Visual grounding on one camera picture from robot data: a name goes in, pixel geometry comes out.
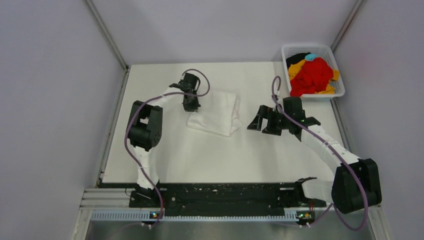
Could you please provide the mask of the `white t shirt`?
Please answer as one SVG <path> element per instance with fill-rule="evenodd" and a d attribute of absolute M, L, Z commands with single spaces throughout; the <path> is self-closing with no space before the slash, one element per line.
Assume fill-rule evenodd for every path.
<path fill-rule="evenodd" d="M 212 90 L 201 101 L 199 110 L 188 117 L 188 128 L 230 137 L 243 126 L 239 115 L 240 97 L 237 93 Z"/>

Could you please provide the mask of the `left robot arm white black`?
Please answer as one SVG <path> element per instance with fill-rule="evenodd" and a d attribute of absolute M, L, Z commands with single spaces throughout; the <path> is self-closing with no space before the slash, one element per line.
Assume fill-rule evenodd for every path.
<path fill-rule="evenodd" d="M 178 83 L 171 84 L 161 95 L 145 102 L 136 100 L 131 107 L 125 137 L 125 148 L 138 167 L 137 194 L 149 207 L 160 202 L 160 193 L 155 190 L 159 177 L 153 158 L 155 148 L 163 131 L 165 113 L 175 107 L 182 107 L 185 112 L 196 112 L 200 108 L 198 89 L 201 80 L 198 76 L 185 72 Z"/>

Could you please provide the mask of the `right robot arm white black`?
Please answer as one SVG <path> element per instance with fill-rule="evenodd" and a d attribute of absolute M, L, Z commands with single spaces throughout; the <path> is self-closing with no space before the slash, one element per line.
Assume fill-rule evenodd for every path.
<path fill-rule="evenodd" d="M 287 130 L 332 171 L 330 181 L 316 177 L 298 180 L 300 188 L 293 192 L 297 205 L 307 206 L 313 199 L 320 200 L 348 214 L 382 202 L 377 163 L 371 158 L 360 158 L 333 139 L 316 118 L 306 116 L 299 97 L 285 97 L 275 107 L 260 105 L 247 129 L 275 136 Z"/>

